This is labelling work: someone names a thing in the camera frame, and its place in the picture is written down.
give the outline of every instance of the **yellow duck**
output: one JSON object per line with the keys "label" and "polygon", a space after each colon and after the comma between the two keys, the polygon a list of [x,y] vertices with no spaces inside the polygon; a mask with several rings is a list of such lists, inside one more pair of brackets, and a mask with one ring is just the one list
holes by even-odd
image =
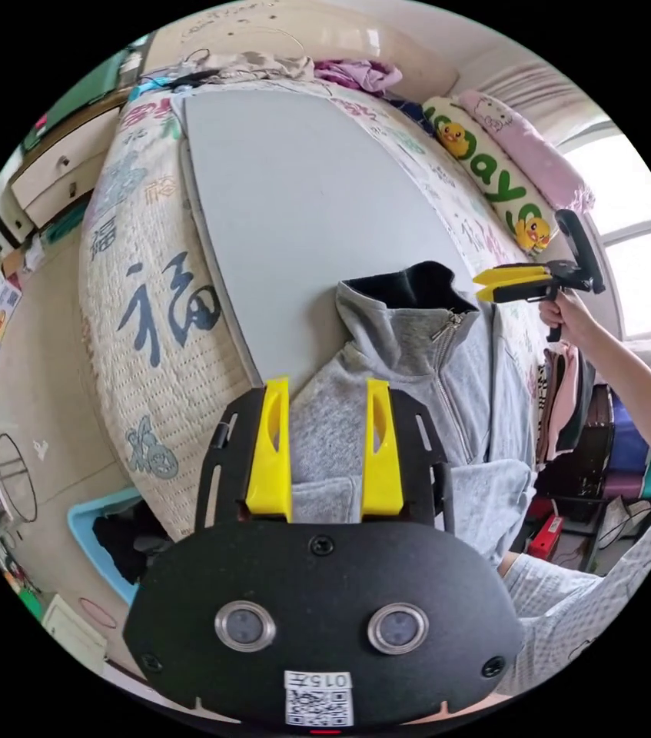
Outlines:
{"label": "yellow duck", "polygon": [[525,251],[542,251],[550,241],[550,226],[542,218],[521,218],[515,225],[515,238]]}
{"label": "yellow duck", "polygon": [[469,151],[469,142],[466,140],[466,129],[458,123],[440,123],[438,125],[440,143],[459,158]]}

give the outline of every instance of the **qr code sticker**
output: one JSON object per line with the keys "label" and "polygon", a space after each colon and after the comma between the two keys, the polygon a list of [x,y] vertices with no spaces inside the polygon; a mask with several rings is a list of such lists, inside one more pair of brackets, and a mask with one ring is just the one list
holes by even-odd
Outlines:
{"label": "qr code sticker", "polygon": [[350,690],[287,690],[287,725],[347,727],[353,712]]}

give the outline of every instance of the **gray hoodie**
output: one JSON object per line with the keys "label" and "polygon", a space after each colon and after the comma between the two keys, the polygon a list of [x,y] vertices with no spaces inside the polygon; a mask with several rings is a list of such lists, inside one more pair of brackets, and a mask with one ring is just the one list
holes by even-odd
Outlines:
{"label": "gray hoodie", "polygon": [[452,282],[449,269],[424,262],[337,286],[353,340],[291,404],[294,519],[358,522],[374,377],[430,411],[453,469],[454,532],[498,565],[534,495],[531,400],[501,311]]}

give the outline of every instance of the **zipper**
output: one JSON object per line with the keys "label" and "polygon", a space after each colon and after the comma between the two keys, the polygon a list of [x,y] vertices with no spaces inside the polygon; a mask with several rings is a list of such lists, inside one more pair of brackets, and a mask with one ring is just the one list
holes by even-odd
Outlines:
{"label": "zipper", "polygon": [[436,331],[436,333],[430,336],[430,339],[433,342],[437,341],[440,338],[442,338],[443,340],[443,343],[438,349],[437,356],[436,356],[435,374],[436,374],[436,381],[438,385],[438,391],[443,397],[443,402],[448,411],[448,415],[450,419],[453,421],[453,426],[456,428],[458,432],[458,437],[461,442],[461,450],[463,451],[463,454],[466,458],[466,462],[468,464],[469,461],[471,461],[471,456],[469,452],[469,445],[466,440],[466,432],[463,429],[463,423],[460,420],[460,415],[458,413],[458,410],[456,409],[456,405],[454,404],[452,397],[450,396],[448,390],[446,389],[446,386],[443,384],[443,380],[440,378],[440,369],[443,366],[443,362],[445,361],[445,358],[448,354],[448,350],[450,349],[451,344],[453,343],[453,339],[456,337],[456,333],[458,332],[458,329],[462,322],[463,322],[463,315],[458,315],[456,313],[453,313],[452,311],[448,311],[447,323],[439,331]]}

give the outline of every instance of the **quilted mattress cover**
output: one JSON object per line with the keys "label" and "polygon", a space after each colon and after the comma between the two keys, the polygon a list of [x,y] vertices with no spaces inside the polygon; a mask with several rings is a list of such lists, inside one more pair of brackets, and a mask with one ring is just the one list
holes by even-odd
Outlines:
{"label": "quilted mattress cover", "polygon": [[[225,94],[226,87],[211,94]],[[527,261],[460,165],[388,103],[322,81],[234,87],[330,99],[413,179],[472,275]],[[85,215],[79,273],[85,348],[108,435],[174,540],[193,530],[211,432],[225,406],[251,386],[184,188],[182,135],[168,92],[128,104]],[[515,336],[514,360],[533,397],[537,427],[545,330],[533,305],[499,309]]]}

